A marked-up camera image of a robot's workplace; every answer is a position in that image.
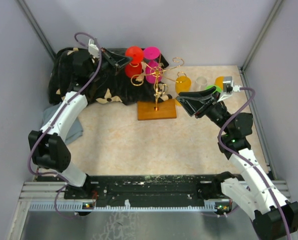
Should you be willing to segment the red plastic wine glass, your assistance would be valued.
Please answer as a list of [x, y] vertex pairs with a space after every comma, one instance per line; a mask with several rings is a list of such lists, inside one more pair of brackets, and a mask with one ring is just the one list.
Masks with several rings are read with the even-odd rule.
[[132, 60], [125, 67], [125, 74], [129, 78], [134, 75], [140, 75], [142, 73], [142, 60], [144, 58], [143, 50], [138, 46], [131, 46], [125, 52], [126, 57], [131, 57]]

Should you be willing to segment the green plastic wine glass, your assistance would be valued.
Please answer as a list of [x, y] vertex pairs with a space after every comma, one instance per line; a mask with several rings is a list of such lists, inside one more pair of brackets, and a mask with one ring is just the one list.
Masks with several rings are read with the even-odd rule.
[[210, 90], [210, 89], [214, 89], [213, 92], [218, 92], [221, 93], [222, 92], [222, 88], [217, 86], [217, 85], [208, 85], [205, 90]]

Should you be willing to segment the pink plastic wine glass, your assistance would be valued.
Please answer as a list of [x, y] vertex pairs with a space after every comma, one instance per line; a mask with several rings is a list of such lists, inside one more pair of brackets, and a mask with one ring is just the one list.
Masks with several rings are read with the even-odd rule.
[[146, 81], [154, 84], [156, 82], [155, 71], [159, 68], [158, 60], [161, 56], [160, 49], [155, 46], [147, 47], [143, 50], [144, 58], [149, 60], [145, 68]]

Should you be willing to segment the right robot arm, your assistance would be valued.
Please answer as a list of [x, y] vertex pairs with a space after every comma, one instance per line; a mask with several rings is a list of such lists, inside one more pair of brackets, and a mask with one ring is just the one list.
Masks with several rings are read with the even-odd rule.
[[212, 192], [218, 198], [229, 197], [250, 218], [261, 240], [277, 240], [298, 230], [298, 202], [290, 202], [271, 181], [258, 163], [246, 137], [252, 134], [253, 115], [243, 112], [255, 97], [251, 97], [234, 114], [230, 114], [215, 87], [204, 91], [180, 92], [177, 101], [191, 117], [206, 116], [220, 131], [219, 150], [237, 169], [247, 186], [243, 186], [230, 172], [214, 177]]

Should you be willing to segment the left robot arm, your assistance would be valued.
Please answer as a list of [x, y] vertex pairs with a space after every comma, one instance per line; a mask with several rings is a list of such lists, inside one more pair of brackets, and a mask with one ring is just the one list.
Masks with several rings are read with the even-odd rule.
[[49, 82], [49, 102], [58, 109], [40, 130], [29, 133], [28, 168], [36, 165], [62, 178], [75, 198], [85, 199], [94, 192], [90, 176], [73, 163], [66, 138], [89, 104], [125, 100], [118, 87], [128, 79], [124, 68], [131, 61], [131, 56], [117, 49], [65, 48], [57, 53]]

